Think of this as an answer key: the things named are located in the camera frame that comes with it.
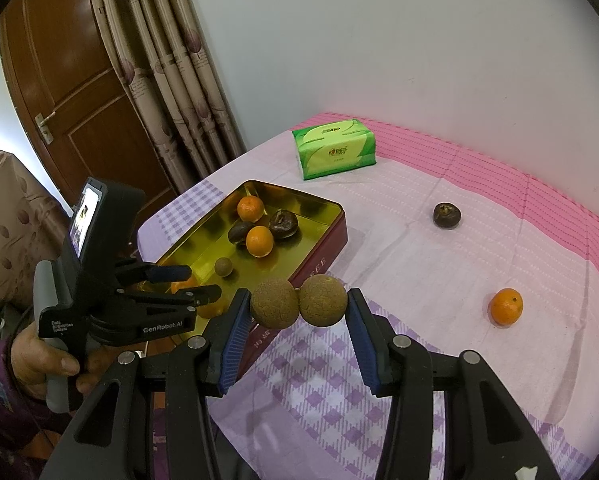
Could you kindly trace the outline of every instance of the mandarin orange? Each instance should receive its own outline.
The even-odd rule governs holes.
[[[273,234],[268,227],[256,225],[246,235],[246,249],[257,258],[263,258],[273,250]]]
[[[524,302],[517,290],[503,288],[491,300],[489,308],[491,316],[497,324],[508,326],[519,319],[521,311],[524,309]]]
[[[257,222],[264,214],[264,202],[254,195],[245,196],[238,203],[238,215],[244,222]]]
[[[185,282],[173,282],[171,283],[171,292],[174,294],[181,288],[192,288],[193,286],[198,286],[197,278],[195,278],[194,274],[191,274],[191,277]]]

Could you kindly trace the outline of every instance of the beige patterned curtain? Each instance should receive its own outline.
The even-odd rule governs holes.
[[[189,0],[91,0],[113,68],[180,192],[243,147]]]

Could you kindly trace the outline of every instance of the brown fruit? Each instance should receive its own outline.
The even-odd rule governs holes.
[[[346,306],[346,290],[333,277],[315,274],[299,290],[299,312],[313,326],[334,325],[342,319]]]
[[[260,283],[251,294],[251,315],[266,328],[288,328],[300,315],[295,288],[281,278]]]
[[[271,230],[273,238],[278,240],[288,238],[297,232],[298,218],[295,216],[295,213],[286,209],[280,209],[271,216],[268,228]]]
[[[433,209],[433,222],[443,229],[452,229],[459,224],[461,220],[461,211],[456,205],[448,202],[442,202]]]
[[[255,226],[256,225],[253,224],[253,222],[238,220],[233,224],[233,227],[228,230],[228,241],[232,244],[243,244],[246,242],[246,235]]]
[[[233,272],[233,262],[229,258],[218,258],[215,261],[215,274],[221,278],[226,278]]]
[[[521,311],[524,310],[524,302],[521,294],[514,288],[503,288],[489,304],[493,320],[500,325],[507,326],[515,323]]]
[[[274,243],[273,234],[263,225],[256,225],[246,235],[246,249],[257,258],[269,254]]]
[[[264,214],[264,202],[255,196],[245,196],[238,203],[238,215],[244,222],[257,222]]]

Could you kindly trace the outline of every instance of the hand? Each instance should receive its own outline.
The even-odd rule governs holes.
[[[119,349],[102,346],[86,359],[86,370],[76,382],[86,396],[113,362]],[[80,363],[71,354],[47,345],[37,336],[35,323],[20,332],[11,347],[13,375],[22,390],[34,399],[46,398],[46,375],[71,377],[80,373]]]

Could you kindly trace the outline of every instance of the screw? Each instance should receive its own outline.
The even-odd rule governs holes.
[[[477,352],[473,352],[472,350],[464,352],[464,361],[470,365],[476,365],[479,363],[479,354]]]
[[[117,362],[120,365],[129,365],[133,362],[134,359],[135,352],[129,352],[128,350],[126,352],[122,352],[117,356]]]
[[[396,335],[393,338],[393,345],[395,345],[397,348],[408,348],[411,346],[411,343],[411,338],[409,338],[407,335]]]
[[[206,345],[206,339],[204,339],[201,335],[194,335],[186,342],[186,344],[188,345],[188,348],[202,348],[204,345]]]

